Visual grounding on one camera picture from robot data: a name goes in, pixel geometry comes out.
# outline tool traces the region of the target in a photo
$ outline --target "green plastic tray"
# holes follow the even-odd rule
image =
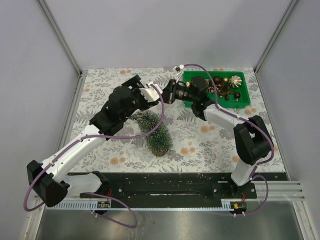
[[[241,94],[241,97],[237,101],[233,95],[230,95],[230,99],[226,100],[224,97],[219,97],[218,103],[223,108],[230,108],[230,109],[243,109],[245,106],[250,105],[250,97],[245,81],[245,75],[241,71],[209,71],[212,78],[215,76],[219,76],[221,78],[231,78],[232,76],[239,76],[242,79],[241,86],[239,88],[230,88],[230,91],[234,90]],[[184,71],[182,80],[183,82],[190,82],[193,77],[204,77],[208,79],[208,75],[204,71]],[[215,93],[209,93],[209,98],[213,101],[216,100]],[[191,108],[192,102],[190,101],[183,101],[184,105],[187,108]]]

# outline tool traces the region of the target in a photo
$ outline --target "metal frame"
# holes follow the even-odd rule
[[[63,128],[60,133],[57,146],[55,148],[55,152],[59,151],[70,140],[73,123],[75,122],[76,113],[80,103],[82,89],[84,88],[84,85],[85,85],[87,73],[88,71],[83,71],[82,74],[77,78],[77,81],[72,93],[72,97],[68,105],[67,114],[64,119]]]
[[[78,65],[73,53],[71,52],[60,28],[58,27],[49,7],[48,4],[46,3],[46,0],[36,0],[37,3],[39,4],[42,12],[44,13],[46,19],[48,20],[50,26],[52,27],[53,31],[55,32],[58,40],[60,41],[60,44],[62,48],[64,49],[65,53],[67,54],[75,72],[77,73],[77,83],[74,88],[74,92],[71,98],[71,101],[68,106],[68,112],[67,116],[64,120],[64,125],[63,129],[61,131],[59,141],[56,147],[56,150],[61,149],[68,141],[71,135],[72,131],[72,124],[74,122],[74,119],[76,117],[76,112],[77,108],[80,102],[80,97],[81,97],[81,92],[82,88],[85,84],[85,79],[87,76],[87,72],[83,72],[80,66]],[[256,67],[254,68],[254,72],[256,74],[256,78],[259,83],[259,78],[257,76],[257,73],[261,69],[264,61],[266,60],[268,54],[270,53],[273,45],[275,44],[277,38],[279,37],[281,31],[283,30],[286,22],[288,21],[289,17],[291,16],[292,12],[294,11],[295,7],[299,3],[300,0],[291,0],[290,4],[288,5],[287,9],[285,10],[279,24],[277,25],[274,33],[272,34],[263,54],[261,55]],[[265,99],[264,92],[261,90],[262,98],[263,100]],[[273,120],[270,117],[270,122],[271,126],[273,127]],[[280,147],[279,151],[281,156],[283,156],[283,151]],[[286,174],[288,178],[290,179],[290,175],[288,172],[287,164],[285,160],[282,158],[283,164],[286,170]],[[259,201],[260,199],[263,199],[265,197],[265,192],[266,192],[266,185],[263,181],[255,181],[255,186],[256,186],[256,192],[258,195],[257,199],[248,199],[248,201]],[[310,214],[308,211],[308,208],[306,206],[305,202],[305,197],[302,192],[301,185],[298,181],[269,181],[269,197],[268,201],[290,201],[293,204],[295,214],[298,219],[298,223],[302,232],[302,235],[304,239],[314,239],[314,240],[319,240],[317,237],[317,234],[313,232],[313,229],[315,229],[313,223],[310,221]],[[35,197],[34,201],[35,204],[38,204],[40,202],[39,198]],[[40,221],[42,218],[42,214],[44,212],[45,207],[42,206],[41,208],[37,209],[36,211],[32,212],[30,214],[30,222],[26,228],[25,231],[25,239],[27,240],[34,240],[36,239],[38,228],[40,225]]]
[[[247,202],[263,201],[264,197],[266,196],[265,182],[254,181],[254,184],[256,188],[257,199],[247,199]],[[269,197],[267,201],[268,202],[270,201],[292,202],[303,238],[305,240],[319,240],[319,238],[317,237],[317,234],[313,231],[315,227],[313,223],[310,221],[310,214],[306,206],[305,197],[302,192],[302,187],[300,183],[298,181],[268,181],[268,186],[269,186]],[[65,200],[65,203],[68,203],[68,201],[71,203],[74,201],[86,202],[87,200],[83,198],[68,198]],[[237,199],[222,199],[221,201],[223,201],[224,203],[228,203],[228,202],[236,202]],[[35,196],[33,202],[34,202],[34,205],[39,204],[40,202],[39,197]],[[26,240],[36,239],[44,209],[45,207],[42,206],[40,209],[37,209],[32,213],[32,216],[30,217],[29,225],[25,232]],[[212,211],[212,209],[200,209],[200,210]],[[199,211],[199,209],[190,209],[190,211]]]
[[[279,37],[280,33],[282,32],[284,26],[286,25],[289,17],[291,16],[291,14],[293,13],[294,9],[296,8],[297,4],[300,2],[300,0],[291,0],[291,2],[289,3],[289,6],[286,8],[286,10],[284,11],[284,14],[280,20],[280,22],[278,23],[278,25],[275,28],[275,31],[272,34],[272,37],[270,38],[266,48],[263,51],[262,56],[260,57],[256,67],[254,68],[254,72],[257,74],[261,68],[261,66],[264,64],[267,56],[269,55],[272,47],[274,46],[277,38]]]
[[[266,112],[267,112],[268,117],[270,119],[271,127],[272,127],[272,129],[275,129],[275,122],[274,122],[273,118],[271,117],[271,115],[269,114],[269,109],[270,108],[268,106],[268,102],[266,101],[266,95],[265,95],[263,89],[261,88],[261,83],[260,83],[260,80],[259,80],[259,77],[258,77],[257,73],[255,74],[255,78],[256,78],[256,81],[257,81],[258,86],[260,88],[261,96],[262,96],[262,99],[263,99],[263,102],[264,102],[264,105],[265,105]],[[285,169],[285,174],[287,175],[288,179],[291,180],[290,172],[288,170],[288,164],[287,164],[287,162],[286,162],[286,160],[284,158],[284,152],[283,152],[283,150],[281,148],[281,144],[278,141],[278,139],[279,139],[278,138],[278,134],[277,134],[276,131],[273,131],[273,133],[274,133],[274,137],[275,137],[275,139],[277,141],[277,145],[278,145],[279,152],[280,152],[280,155],[281,155],[281,159],[282,159],[282,162],[283,162],[283,165],[284,165],[284,169]]]
[[[79,64],[77,63],[75,56],[71,52],[63,34],[61,33],[61,30],[58,27],[57,22],[55,21],[54,16],[52,15],[52,13],[48,7],[48,4],[46,3],[45,0],[36,0],[36,2],[39,4],[40,9],[42,10],[45,18],[47,19],[47,21],[50,24],[50,26],[52,27],[55,35],[57,36],[63,50],[65,51],[66,55],[68,56],[72,66],[74,68],[74,71],[76,72],[76,74],[78,76],[80,76],[82,73],[82,70],[81,70]]]

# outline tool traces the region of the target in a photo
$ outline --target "stainless steel surface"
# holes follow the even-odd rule
[[[249,202],[249,210],[258,203]],[[132,224],[126,211],[106,213]],[[209,211],[139,211],[138,228],[119,226],[89,211],[45,210],[37,240],[302,240],[302,233],[289,202],[267,202],[257,214],[233,217]]]

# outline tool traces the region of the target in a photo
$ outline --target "black joint housing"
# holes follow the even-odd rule
[[[255,115],[250,117],[249,121],[259,127],[271,140],[267,127],[260,116]],[[249,123],[237,124],[233,128],[233,132],[236,151],[240,159],[246,164],[253,166],[259,159],[266,157],[271,151],[268,140]]]
[[[26,171],[28,175],[29,185],[38,176],[38,174],[43,170],[41,164],[35,160],[32,160],[27,166]],[[57,182],[52,179],[50,174],[46,172],[38,179],[38,181],[33,186],[33,190],[38,194],[42,201],[48,207],[53,207],[60,203],[68,193],[69,184],[65,182]]]
[[[145,99],[140,91],[140,88],[144,88],[140,80],[141,78],[135,75],[121,86],[116,87],[101,111],[89,121],[90,125],[99,129],[99,134],[113,136],[124,127],[124,122],[137,109],[144,111],[159,103],[158,101],[148,102]]]
[[[206,99],[208,96],[208,85],[206,84],[206,79],[202,76],[194,76],[191,79],[190,94],[197,96],[198,99]]]

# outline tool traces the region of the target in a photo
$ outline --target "black bracket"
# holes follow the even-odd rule
[[[35,160],[29,162],[29,164],[26,166],[29,185],[42,170],[43,168],[41,163],[38,163]],[[45,172],[35,183],[33,190],[41,198],[45,205],[48,207],[53,207],[65,198],[69,187],[69,184],[65,183],[64,181],[57,182],[52,179],[52,174],[47,174]]]
[[[159,102],[148,102],[139,88],[144,88],[138,75],[116,87],[109,95],[101,111],[97,112],[89,124],[99,129],[100,134],[113,136],[124,127],[124,122],[137,110],[147,110]]]
[[[256,199],[256,187],[252,182],[237,186],[234,182],[212,183],[212,194],[214,199],[241,199],[244,194],[246,199]]]

